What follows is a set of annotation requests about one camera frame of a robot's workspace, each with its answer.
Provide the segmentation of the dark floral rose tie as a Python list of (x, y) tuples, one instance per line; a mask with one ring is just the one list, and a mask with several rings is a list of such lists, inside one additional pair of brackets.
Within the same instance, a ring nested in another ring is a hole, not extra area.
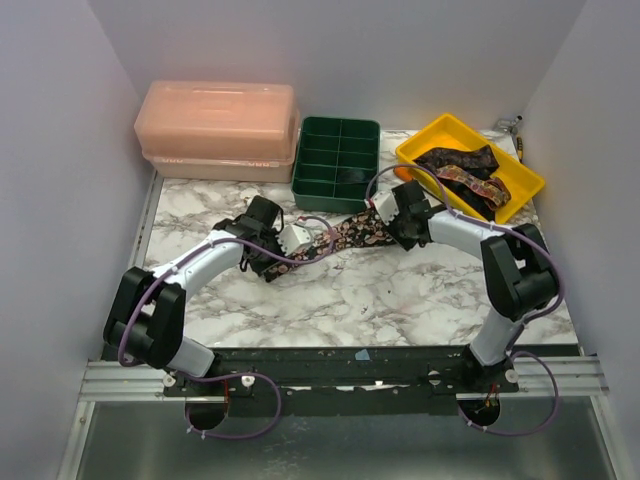
[(333, 226), (335, 232), (333, 247), (330, 248), (331, 237), (328, 232), (315, 236), (313, 243), (295, 253), (293, 260), (315, 260), (324, 254), (348, 249), (364, 249), (390, 246), (394, 240), (387, 232), (378, 214), (372, 209), (352, 215)]

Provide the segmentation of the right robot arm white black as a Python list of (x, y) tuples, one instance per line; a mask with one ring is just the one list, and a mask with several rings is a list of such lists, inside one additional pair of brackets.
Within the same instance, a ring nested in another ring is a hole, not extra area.
[(490, 309), (463, 349), (458, 375), (464, 388), (485, 390), (507, 364), (508, 350), (533, 313), (560, 297), (561, 282), (540, 231), (532, 224), (504, 227), (433, 206), (417, 181), (378, 192), (370, 204), (405, 250), (436, 243), (482, 262)]

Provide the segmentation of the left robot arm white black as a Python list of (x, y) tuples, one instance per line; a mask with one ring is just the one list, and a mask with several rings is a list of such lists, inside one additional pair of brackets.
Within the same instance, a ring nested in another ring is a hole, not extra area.
[(187, 374), (201, 395), (222, 380), (213, 351), (184, 334), (188, 301), (215, 277), (238, 267), (262, 273), (283, 255), (277, 236), (283, 209), (262, 196), (246, 212), (216, 223), (199, 244), (152, 270), (132, 267), (118, 286), (103, 330), (106, 344), (125, 366), (143, 363)]

